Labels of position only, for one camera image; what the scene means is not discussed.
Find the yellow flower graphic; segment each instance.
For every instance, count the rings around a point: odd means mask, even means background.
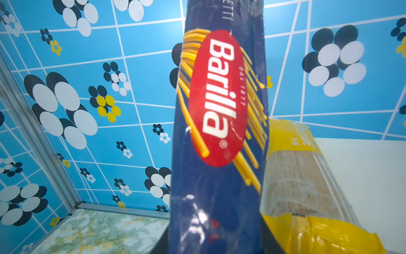
[[[402,56],[406,57],[406,37],[403,38],[402,44],[396,49],[396,52],[403,53]]]
[[[271,76],[266,76],[266,81],[268,81],[268,88],[271,88],[274,83],[271,82]]]
[[[71,166],[71,164],[69,163],[68,160],[62,160],[62,163],[63,163],[64,166],[66,166],[66,167],[70,167],[70,166]]]
[[[57,40],[50,41],[50,45],[51,45],[51,51],[52,51],[53,53],[56,53],[57,55],[60,56],[60,53],[61,53],[61,51],[62,51],[62,48],[61,48],[61,46],[59,46],[58,41],[57,41]]]
[[[50,223],[50,226],[55,227],[59,222],[60,222],[60,218],[59,218],[59,217],[53,218],[52,221],[51,221],[51,223]]]
[[[105,98],[102,96],[97,96],[96,101],[99,105],[99,107],[97,108],[97,112],[102,117],[107,116],[107,119],[110,122],[114,123],[116,121],[116,116],[121,115],[121,109],[117,105],[115,105],[115,100],[111,95],[107,95]],[[112,112],[107,113],[105,108],[106,104],[111,107]]]

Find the yellow label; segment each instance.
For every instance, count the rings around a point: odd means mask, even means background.
[[[322,155],[310,128],[299,122],[285,119],[269,121],[268,158],[277,151],[311,151]]]
[[[285,214],[262,215],[286,254],[384,254],[377,234],[344,221]]]

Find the marble surface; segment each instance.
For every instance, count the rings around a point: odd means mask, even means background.
[[[169,220],[79,210],[30,254],[149,253]]]

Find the white wall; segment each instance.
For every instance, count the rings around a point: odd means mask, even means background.
[[[363,228],[376,232],[385,249],[406,253],[406,142],[316,142]]]

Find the white grid line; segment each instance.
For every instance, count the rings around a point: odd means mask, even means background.
[[[9,56],[11,62],[12,62],[13,65],[15,66],[15,64],[14,64],[13,60],[11,59],[9,53],[7,52],[6,48],[5,48],[3,45],[2,45],[2,47],[4,48],[5,52],[6,52],[7,55]],[[35,52],[35,50],[34,50],[34,48],[33,48],[32,46],[31,46],[31,49],[34,51],[34,54],[37,56],[37,54],[36,54],[36,52]],[[25,68],[27,69],[27,66],[25,65],[24,59],[21,57],[20,54],[19,54],[19,56],[20,56],[20,59],[21,59],[22,63],[24,64]],[[38,62],[39,62],[39,64],[40,64],[40,66],[42,67],[42,70],[45,72],[45,74],[47,74],[46,71],[45,71],[45,68],[43,67],[43,65],[42,65],[42,63],[40,62],[40,60],[39,60],[38,57],[37,57],[37,60],[38,60]],[[21,79],[24,80],[24,78],[23,78],[23,76],[21,75],[20,71],[19,71],[18,73],[19,73]],[[25,146],[22,144],[22,142],[14,135],[14,133],[13,133],[11,130],[10,130],[10,133],[14,136],[15,139],[17,139],[17,141],[20,143],[20,145],[27,151],[27,149],[26,149]],[[49,141],[49,139],[48,139],[47,136],[46,136],[46,138],[47,138],[49,144],[51,145],[52,149],[53,149],[54,152],[55,152],[55,149],[54,149],[54,147],[52,146],[52,144],[51,144],[51,142]],[[35,159],[35,157],[34,157],[31,153],[28,153],[28,154],[29,154],[29,155],[31,156],[31,158],[37,163],[37,165],[39,165],[39,166],[42,168],[42,166],[41,166],[41,165],[39,164],[39,162]],[[47,173],[45,170],[43,170],[43,172],[44,172],[44,174],[45,174],[48,178],[50,178],[50,176],[48,175],[48,173]]]
[[[31,176],[35,175],[36,173],[40,172],[42,168],[40,168],[39,170],[35,171],[34,173],[30,174],[29,176],[27,176],[26,178],[30,178]],[[22,183],[23,181],[25,181],[26,179],[23,179],[21,181],[19,181],[18,183],[16,183],[15,185],[19,185],[20,183]]]
[[[286,33],[279,33],[279,34],[273,34],[273,35],[265,35],[265,39],[267,38],[274,38],[274,37],[280,37],[280,36],[286,36],[286,35],[291,35],[291,34],[299,34],[299,33],[306,33],[306,32],[315,32],[318,31],[322,28],[341,28],[346,25],[365,25],[365,24],[370,24],[370,23],[376,23],[376,22],[382,22],[382,21],[389,21],[389,20],[398,20],[400,18],[406,17],[405,14],[403,15],[397,15],[397,16],[390,16],[390,17],[382,17],[378,19],[371,19],[371,20],[363,20],[363,21],[356,21],[356,22],[351,22],[351,23],[345,23],[345,24],[339,24],[339,25],[333,25],[333,26],[323,26],[323,27],[317,27],[317,28],[310,28],[310,29],[304,29],[304,30],[299,30],[299,31],[293,31],[293,32],[286,32]]]
[[[134,102],[124,102],[124,101],[119,101],[119,100],[116,100],[116,102],[117,103],[123,103],[123,104],[134,104]]]
[[[180,4],[180,16],[181,16],[181,19],[182,19],[182,29],[183,29],[183,33],[185,33],[185,18],[184,18],[184,13],[183,13],[182,0],[179,0],[179,4]]]
[[[26,154],[26,153],[29,153],[29,152],[33,152],[33,151],[34,151],[34,150],[25,151],[25,152],[23,152],[23,153],[14,155],[12,158],[17,157],[17,156],[20,156],[20,155],[23,155],[23,154]]]
[[[155,104],[148,104],[148,103],[136,103],[136,105],[143,105],[143,106],[151,106],[151,107],[161,107],[161,108],[169,108],[174,109],[174,106],[165,106],[165,105],[155,105]]]
[[[0,179],[0,184],[3,185],[3,187],[7,187],[7,185]]]
[[[290,29],[291,33],[293,31],[295,31],[296,21],[298,20],[298,15],[299,15],[299,10],[300,10],[300,4],[301,3],[302,2],[299,2],[297,7],[296,7],[295,17],[293,18],[292,28]],[[292,37],[293,37],[293,34],[290,34],[289,35],[289,40],[287,41],[287,47],[286,47],[286,51],[285,51],[285,57],[283,58],[281,74],[279,75],[278,86],[276,87],[274,102],[272,103],[271,116],[274,115],[276,100],[278,99],[279,88],[281,87],[283,72],[285,71],[287,56],[289,55],[290,44],[292,43]]]
[[[3,151],[5,152],[5,154],[11,158],[11,155],[9,154],[9,152],[6,150],[6,148],[4,147],[3,143],[0,141],[0,147],[3,149]],[[38,223],[38,226],[47,234],[47,230],[45,230],[45,228],[39,223],[39,221],[35,218],[34,215],[31,215],[31,217]]]
[[[18,129],[18,128],[20,128],[20,126],[14,127],[14,128],[10,128],[10,130],[15,130],[15,129]],[[9,131],[9,130],[2,130],[2,131],[0,131],[0,133],[8,132],[8,131]]]
[[[11,72],[12,73],[14,73],[14,72],[28,72],[28,71],[36,71],[36,70],[41,70],[41,69],[51,69],[51,68],[59,68],[59,67],[66,67],[66,66],[82,65],[82,64],[88,64],[88,63],[109,62],[109,61],[114,61],[114,60],[119,60],[119,59],[128,59],[128,58],[134,58],[134,57],[140,57],[140,56],[150,56],[150,55],[164,54],[164,53],[170,53],[170,52],[172,52],[172,50],[162,50],[162,51],[156,51],[156,52],[150,52],[150,53],[129,55],[129,56],[124,56],[124,57],[119,56],[119,57],[112,57],[112,58],[91,60],[91,61],[83,61],[83,62],[77,62],[77,63],[67,63],[67,64],[61,64],[61,65],[45,66],[43,68],[37,67],[37,68],[30,68],[30,69],[18,69],[16,67],[15,68],[16,70],[11,71]]]
[[[355,128],[347,128],[347,127],[341,127],[341,126],[333,126],[333,125],[327,125],[327,124],[316,124],[316,123],[308,123],[308,122],[302,122],[302,123],[306,124],[306,125],[329,127],[329,128],[333,128],[333,129],[352,130],[352,131],[365,132],[365,133],[378,134],[378,135],[383,135],[384,134],[383,132],[372,131],[372,130],[361,130],[361,129],[355,129]],[[402,135],[396,135],[396,134],[386,134],[386,135],[391,136],[391,137],[400,137],[400,138],[405,138],[406,139],[406,136],[402,136]]]
[[[309,7],[307,9],[307,32],[306,32],[306,48],[304,51],[304,55],[306,56],[309,52],[309,42],[310,42],[310,22],[311,22],[311,7],[313,4],[313,0],[309,0]],[[303,121],[303,110],[305,107],[305,91],[306,91],[306,78],[307,72],[303,71],[303,85],[302,85],[302,103],[300,104],[300,121]]]
[[[125,70],[126,70],[126,72],[127,72],[127,78],[128,78],[128,81],[130,82],[130,77],[129,77],[129,75],[128,75],[127,64],[126,64],[126,61],[125,61],[123,46],[122,46],[122,43],[121,43],[121,37],[120,37],[120,33],[119,33],[119,26],[117,26],[117,19],[116,19],[116,15],[115,15],[115,8],[114,8],[113,1],[111,1],[111,3],[112,3],[114,19],[115,19],[115,23],[116,23],[117,35],[118,35],[119,42],[120,42],[120,48],[121,48],[121,52],[122,52],[122,58],[123,58],[123,60],[124,60]],[[33,50],[35,56],[37,56],[37,54],[36,54],[36,52],[35,52],[35,50],[34,50],[34,48],[33,48],[32,46],[31,46],[31,49]],[[21,58],[21,61],[22,61],[23,64],[24,64],[25,68],[27,69],[27,66],[25,65],[24,60],[22,59],[21,55],[20,55],[20,58]],[[37,60],[38,60],[38,62],[39,62],[39,64],[40,64],[40,66],[41,66],[41,69],[45,72],[45,75],[47,75],[47,72],[45,71],[45,68],[43,67],[43,65],[42,65],[41,61],[39,60],[38,56],[37,56]],[[138,120],[139,120],[139,122],[140,122],[140,124],[141,124],[141,120],[140,120],[140,117],[139,117],[139,114],[138,114],[138,109],[137,109],[137,106],[136,106],[136,102],[135,102],[135,98],[134,98],[134,93],[133,93],[132,89],[131,89],[131,93],[132,93],[134,105],[135,105],[135,108],[136,108],[136,111],[137,111]],[[155,166],[154,163],[153,163],[153,160],[152,160],[151,152],[149,151],[148,143],[147,143],[147,140],[146,140],[146,138],[145,138],[145,134],[144,134],[144,130],[143,130],[143,128],[142,128],[142,125],[141,125],[141,130],[142,130],[142,133],[143,133],[143,135],[144,135],[144,140],[145,140],[145,143],[146,143],[146,145],[147,145],[148,152],[149,152],[149,155],[150,155],[150,157],[151,157],[152,164],[153,164],[153,166]],[[84,181],[83,181],[83,177],[82,177],[81,174],[80,174],[79,168],[78,168],[76,162],[74,161],[74,159],[73,159],[73,157],[72,157],[70,151],[68,150],[68,147],[66,146],[65,142],[62,140],[61,137],[59,137],[59,139],[60,139],[60,141],[63,143],[63,146],[65,147],[66,151],[68,152],[69,156],[71,157],[71,159],[72,159],[72,161],[73,161],[73,163],[74,163],[74,165],[75,165],[75,167],[76,167],[76,170],[77,170],[77,172],[79,173],[79,176],[80,176],[82,182],[84,182]],[[88,147],[87,147],[87,149],[88,149],[90,155],[92,156],[93,160],[95,161],[97,167],[99,168],[101,174],[103,175],[104,179],[106,180],[107,184],[108,184],[109,187],[111,188],[109,182],[108,182],[107,179],[105,178],[105,176],[104,176],[102,170],[100,169],[99,165],[97,164],[95,158],[93,157],[93,155],[92,155],[92,153],[90,152],[90,150],[89,150]],[[92,190],[91,190],[91,188],[90,188],[90,186],[89,186],[89,183],[86,182],[86,184],[88,185],[90,191],[92,192]],[[99,201],[97,200],[97,198],[96,198],[96,196],[94,195],[93,192],[92,192],[92,194],[93,194],[93,196],[94,196],[96,202],[99,203]]]
[[[88,190],[88,189],[76,189],[76,190],[78,190],[78,191],[85,191],[85,190]],[[103,189],[92,189],[92,191],[111,191],[111,189],[110,190],[103,190]],[[138,192],[138,193],[150,193],[149,191],[133,191],[133,190],[131,190],[132,192]]]
[[[91,162],[91,161],[76,161],[79,163],[90,163],[90,164],[100,164],[100,165],[110,165],[110,166],[120,166],[120,167],[139,167],[145,169],[146,167],[141,167],[141,166],[133,166],[133,165],[121,165],[121,164],[111,164],[111,163],[102,163],[102,162]]]
[[[60,204],[60,205],[56,208],[56,210],[58,210],[62,205],[63,205],[63,202],[62,202],[62,204]],[[44,222],[47,221],[47,220],[49,219],[49,217],[51,217],[51,215],[52,215],[52,213],[51,213],[48,217],[46,217],[46,219],[45,219],[43,222],[41,222],[41,224],[44,224]],[[20,247],[20,245],[23,244],[23,242],[25,242],[38,228],[39,228],[39,226],[36,227],[19,245],[17,245],[17,247],[15,247],[15,248],[10,252],[10,254],[12,254],[18,247]]]
[[[3,123],[3,125],[7,128],[7,130],[9,130],[9,132],[11,133],[11,135],[17,140],[17,142],[22,146],[22,148],[26,151],[25,153],[23,153],[23,154],[29,154],[30,155],[30,157],[36,162],[36,164],[39,166],[39,167],[41,167],[40,169],[42,169],[42,166],[38,163],[38,161],[35,159],[35,157],[31,154],[34,150],[28,150],[24,145],[23,145],[23,143],[21,142],[21,140],[19,139],[19,138],[17,138],[17,136],[12,132],[12,130],[7,126],[7,124],[6,123]],[[26,177],[26,175],[24,174],[24,172],[21,172],[21,175],[24,177],[24,179],[25,179],[25,181],[27,181],[29,184],[31,183],[30,182],[30,180],[28,179],[28,177]],[[51,210],[51,211],[54,211],[52,208],[51,208],[51,206],[49,206],[49,205],[47,205],[47,207]]]
[[[96,166],[99,168],[99,171],[100,171],[101,175],[103,176],[104,180],[106,180],[106,183],[107,183],[108,187],[110,188],[110,190],[113,192],[113,195],[115,196],[116,194],[114,193],[114,190],[111,188],[110,183],[107,181],[106,177],[104,176],[103,171],[100,168],[99,164],[96,162],[96,159],[94,158],[92,152],[90,152],[89,147],[86,146],[86,148],[89,151],[90,156],[92,156],[93,160],[95,161]]]
[[[17,54],[18,54],[18,56],[19,56],[20,59],[21,59],[21,62],[23,63],[24,67],[27,69],[27,66],[25,65],[25,62],[24,62],[24,60],[23,60],[23,58],[22,58],[22,56],[21,56],[21,54],[20,54],[20,51],[18,50],[18,48],[17,48],[17,46],[16,46],[16,44],[15,44],[13,38],[11,37],[11,34],[10,34],[10,33],[7,33],[7,34],[9,35],[10,40],[11,40],[11,42],[13,43],[13,45],[14,45],[14,47],[15,47],[15,50],[17,51]]]
[[[88,185],[88,187],[89,187],[89,189],[90,189],[90,192],[93,194],[93,196],[94,196],[96,202],[99,203],[99,201],[97,200],[95,194],[92,192],[92,190],[91,190],[91,188],[90,188],[90,186],[89,186],[89,183],[83,180],[83,177],[82,177],[82,174],[80,173],[79,167],[78,167],[78,165],[76,164],[76,161],[73,159],[73,157],[72,157],[72,155],[71,155],[71,153],[70,153],[68,147],[66,146],[65,142],[63,141],[63,138],[62,138],[61,136],[58,136],[58,138],[59,138],[59,141],[62,143],[62,146],[65,148],[66,152],[68,153],[68,155],[71,157],[71,159],[72,159],[71,161],[72,161],[72,163],[75,165],[76,171],[77,171],[78,174],[79,174],[79,178],[81,179],[81,181],[82,181],[82,183],[83,183],[83,186],[86,188],[86,184]],[[93,200],[92,200],[92,197],[90,196],[90,193],[87,192],[87,194],[89,195],[90,202],[93,204]]]
[[[160,122],[159,124],[173,124],[174,122]],[[124,125],[110,125],[110,126],[99,126],[99,129],[103,128],[114,128],[114,127],[130,127],[130,126],[145,126],[145,125],[154,125],[158,123],[153,123],[153,124],[124,124]]]
[[[309,0],[293,0],[293,1],[287,1],[287,2],[280,2],[276,4],[267,4],[264,6],[264,8],[272,8],[272,7],[278,7],[278,6],[283,6],[283,5],[289,5],[289,4],[298,4],[302,2],[307,2]]]
[[[389,110],[372,110],[372,111],[348,111],[348,112],[333,112],[333,113],[314,113],[314,114],[303,114],[303,116],[319,116],[319,115],[352,115],[352,114],[371,114],[371,113],[392,113],[398,112],[399,109],[389,109]],[[269,116],[269,118],[281,118],[281,117],[299,117],[301,115],[274,115]]]
[[[403,101],[403,97],[405,96],[405,93],[406,93],[406,85],[403,88],[402,93],[400,94],[399,100],[396,103],[395,110],[393,111],[391,118],[389,119],[388,125],[386,126],[385,132],[382,135],[381,140],[384,140],[385,137],[388,135],[388,131],[391,128],[391,125],[392,125],[393,119],[395,118],[396,112],[399,111],[399,107],[400,107],[401,102]]]
[[[160,24],[160,23],[183,21],[183,20],[184,20],[183,17],[178,17],[178,18],[167,19],[167,20],[137,22],[137,23],[129,23],[129,24],[121,24],[121,25],[116,24],[116,25],[109,25],[109,26],[93,26],[93,27],[91,27],[91,29],[92,30],[97,30],[97,29],[120,28],[120,27],[129,27],[129,26],[143,26],[143,25],[151,25],[151,24]],[[52,29],[52,30],[48,30],[48,31],[50,33],[56,33],[56,32],[79,31],[79,29],[78,28],[62,28],[62,29]],[[31,31],[25,31],[25,33],[39,33],[39,31],[38,30],[31,30]],[[0,34],[10,34],[10,33],[9,32],[0,32]]]
[[[4,51],[6,52],[7,56],[9,57],[11,63],[14,65],[14,68],[16,69],[16,71],[11,71],[11,72],[18,72],[18,74],[20,74],[20,77],[22,78],[22,80],[24,80],[23,76],[21,75],[21,73],[18,71],[17,66],[15,65],[14,61],[11,59],[11,56],[9,55],[9,52],[7,51],[6,47],[4,47],[3,43],[0,40],[0,45],[3,47]]]
[[[115,9],[115,7],[114,7],[113,0],[111,0],[111,7],[112,7],[112,9],[113,9],[114,22],[115,22],[116,25],[117,25],[116,9]],[[123,57],[124,57],[124,49],[123,49],[123,44],[122,44],[122,42],[121,42],[120,30],[119,30],[118,27],[117,27],[117,35],[118,35],[118,38],[119,38],[121,53],[122,53],[122,55],[123,55]],[[125,72],[127,73],[128,82],[131,84],[130,74],[128,73],[128,68],[127,68],[127,62],[125,61],[125,58],[124,58],[123,60],[124,60]],[[135,101],[133,89],[131,88],[130,91],[131,91],[132,99],[133,99],[133,101],[134,101],[135,111],[137,112],[138,122],[141,124],[140,126],[141,126],[141,131],[142,131],[143,136],[144,136],[145,145],[147,146],[147,150],[148,150],[148,153],[149,153],[149,157],[151,158],[152,166],[155,167],[155,164],[154,164],[153,159],[152,159],[151,151],[149,150],[147,138],[145,137],[144,128],[143,128],[143,126],[142,126],[140,114],[138,113],[137,103],[136,103],[136,101]]]
[[[11,8],[12,12],[14,13],[15,19],[17,20],[18,23],[20,23],[20,20],[18,19],[17,14],[15,13],[14,8],[13,8],[13,6],[12,6],[11,3],[10,3],[10,0],[7,0],[7,2],[9,3],[10,8]],[[31,44],[30,40],[28,39],[28,36],[27,36],[26,32],[24,31],[24,28],[22,28],[22,26],[21,26],[21,32],[20,32],[20,33],[23,33],[23,34],[25,35],[28,44],[30,45],[32,51],[34,52],[35,57],[37,58],[37,60],[38,60],[38,62],[39,62],[39,65],[43,68],[43,70],[44,70],[44,72],[45,72],[45,69],[44,69],[44,67],[42,66],[42,63],[41,63],[41,61],[39,60],[38,55],[37,55],[37,53],[35,52],[34,47],[32,46],[32,44]]]

